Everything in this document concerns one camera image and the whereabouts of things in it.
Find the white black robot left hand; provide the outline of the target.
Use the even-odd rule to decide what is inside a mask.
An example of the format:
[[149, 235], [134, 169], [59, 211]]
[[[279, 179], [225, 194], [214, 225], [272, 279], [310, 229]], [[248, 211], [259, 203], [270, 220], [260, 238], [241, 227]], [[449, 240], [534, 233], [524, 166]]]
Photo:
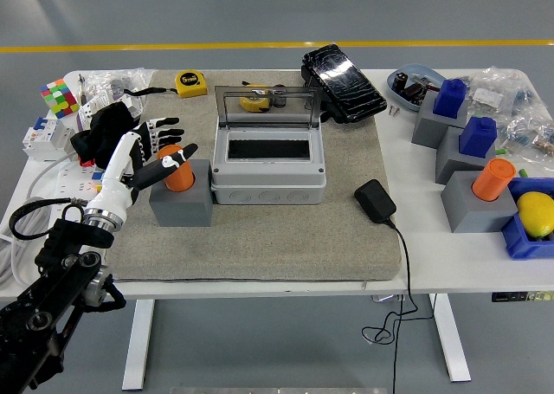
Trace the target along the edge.
[[120, 229], [139, 191], [169, 177], [188, 162], [198, 149], [195, 143], [148, 161], [162, 146], [182, 139], [184, 130], [174, 127], [178, 122], [178, 118], [150, 119], [121, 137], [105, 169], [102, 189], [84, 209], [83, 223], [106, 223]]

